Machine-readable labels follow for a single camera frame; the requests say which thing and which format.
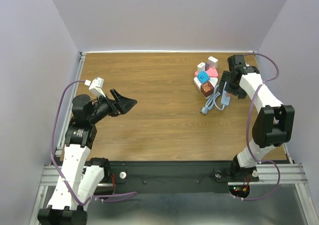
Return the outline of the white charger plug rear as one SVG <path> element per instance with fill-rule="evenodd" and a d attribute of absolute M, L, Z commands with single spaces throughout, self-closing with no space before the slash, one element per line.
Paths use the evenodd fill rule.
<path fill-rule="evenodd" d="M 207 59 L 207 63 L 210 68 L 217 69 L 219 60 L 213 56 L 209 56 Z"/>

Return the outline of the blue plug adapter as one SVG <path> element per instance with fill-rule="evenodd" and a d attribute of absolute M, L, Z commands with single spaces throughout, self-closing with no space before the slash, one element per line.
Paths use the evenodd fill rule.
<path fill-rule="evenodd" d="M 206 83 L 207 81 L 209 81 L 210 76 L 207 74 L 206 71 L 201 71 L 197 74 L 197 78 L 200 81 L 201 84 Z"/>

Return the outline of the white charger plug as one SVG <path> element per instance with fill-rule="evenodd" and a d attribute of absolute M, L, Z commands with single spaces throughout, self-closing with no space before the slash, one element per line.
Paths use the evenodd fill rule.
<path fill-rule="evenodd" d="M 197 73 L 199 74 L 202 71 L 206 70 L 206 64 L 204 62 L 201 62 L 197 65 Z"/>
<path fill-rule="evenodd" d="M 219 60 L 213 56 L 209 56 L 207 59 L 207 63 L 210 68 L 217 69 Z"/>

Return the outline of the pink triangular socket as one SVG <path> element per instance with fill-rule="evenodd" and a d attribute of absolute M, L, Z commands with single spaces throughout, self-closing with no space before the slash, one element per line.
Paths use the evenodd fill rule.
<path fill-rule="evenodd" d="M 200 69 L 199 71 L 195 71 L 194 76 L 197 77 L 198 72 L 202 72 L 204 69 Z M 207 71 L 205 71 L 209 77 L 211 78 L 218 78 L 219 74 L 215 68 L 209 68 Z"/>

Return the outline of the white charger plug front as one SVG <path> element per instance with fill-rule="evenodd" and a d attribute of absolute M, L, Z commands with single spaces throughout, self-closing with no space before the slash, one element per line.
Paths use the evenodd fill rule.
<path fill-rule="evenodd" d="M 197 73 L 199 74 L 202 71 L 206 70 L 206 64 L 204 62 L 201 62 L 197 65 Z"/>

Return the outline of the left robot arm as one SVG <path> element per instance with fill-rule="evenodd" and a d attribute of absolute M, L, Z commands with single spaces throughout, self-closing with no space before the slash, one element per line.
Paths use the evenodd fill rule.
<path fill-rule="evenodd" d="M 51 199 L 40 209 L 37 219 L 42 225 L 84 225 L 87 208 L 100 182 L 110 179 L 110 162 L 106 158 L 87 159 L 97 134 L 96 123 L 106 116 L 128 113 L 137 100 L 110 90 L 113 99 L 100 94 L 94 101 L 87 94 L 72 100 L 73 117 L 65 133 L 62 166 Z"/>

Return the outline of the aluminium frame rail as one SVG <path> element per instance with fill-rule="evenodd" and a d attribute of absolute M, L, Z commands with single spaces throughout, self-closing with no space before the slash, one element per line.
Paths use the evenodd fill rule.
<path fill-rule="evenodd" d="M 295 110 L 278 100 L 262 80 L 259 70 L 245 62 L 243 55 L 228 58 L 214 93 L 249 97 L 250 107 L 258 116 L 246 127 L 246 147 L 230 161 L 119 162 L 106 158 L 89 158 L 97 129 L 107 116 L 128 113 L 137 101 L 111 90 L 107 96 L 103 80 L 85 81 L 95 95 L 77 95 L 72 100 L 72 118 L 64 138 L 61 165 L 52 160 L 54 191 L 46 206 L 40 207 L 36 219 L 40 225 L 84 225 L 88 205 L 93 200 L 121 202 L 143 193 L 230 193 L 248 201 L 254 184 L 304 184 L 301 165 L 277 164 L 265 155 L 291 139 Z"/>

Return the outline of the white triangular socket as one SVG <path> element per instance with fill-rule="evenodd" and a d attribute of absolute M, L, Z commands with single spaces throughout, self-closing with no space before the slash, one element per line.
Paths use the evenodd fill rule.
<path fill-rule="evenodd" d="M 194 77 L 193 81 L 206 100 L 212 96 L 218 83 L 217 78 L 210 78 L 205 83 L 201 83 L 197 77 Z"/>

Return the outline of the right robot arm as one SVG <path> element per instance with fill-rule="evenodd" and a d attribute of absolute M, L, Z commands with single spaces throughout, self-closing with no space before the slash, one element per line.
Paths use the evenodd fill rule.
<path fill-rule="evenodd" d="M 250 109 L 258 113 L 253 127 L 246 128 L 245 149 L 235 155 L 229 168 L 230 178 L 241 180 L 256 177 L 256 166 L 263 157 L 290 141 L 295 109 L 273 95 L 257 67 L 246 64 L 244 55 L 232 55 L 227 62 L 229 69 L 222 74 L 219 91 L 239 99 L 249 97 Z"/>

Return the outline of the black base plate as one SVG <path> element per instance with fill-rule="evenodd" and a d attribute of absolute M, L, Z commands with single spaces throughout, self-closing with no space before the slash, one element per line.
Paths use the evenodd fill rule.
<path fill-rule="evenodd" d="M 230 178 L 230 161 L 112 161 L 95 194 L 228 193 L 229 185 L 257 182 L 258 177 Z"/>

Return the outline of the dark red plug adapter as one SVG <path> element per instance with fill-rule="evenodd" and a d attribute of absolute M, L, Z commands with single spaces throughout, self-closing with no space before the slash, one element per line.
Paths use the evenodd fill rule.
<path fill-rule="evenodd" d="M 200 91 L 205 98 L 208 98 L 213 94 L 214 86 L 208 81 L 200 86 Z"/>

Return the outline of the light blue power strip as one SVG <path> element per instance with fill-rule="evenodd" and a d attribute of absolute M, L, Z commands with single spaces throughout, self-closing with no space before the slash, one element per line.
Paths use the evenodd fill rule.
<path fill-rule="evenodd" d="M 216 108 L 219 111 L 223 111 L 226 107 L 229 106 L 230 97 L 225 97 L 224 92 L 219 92 L 219 85 L 216 86 L 212 96 L 206 101 L 204 107 L 200 110 L 202 114 L 207 114 L 213 108 Z"/>

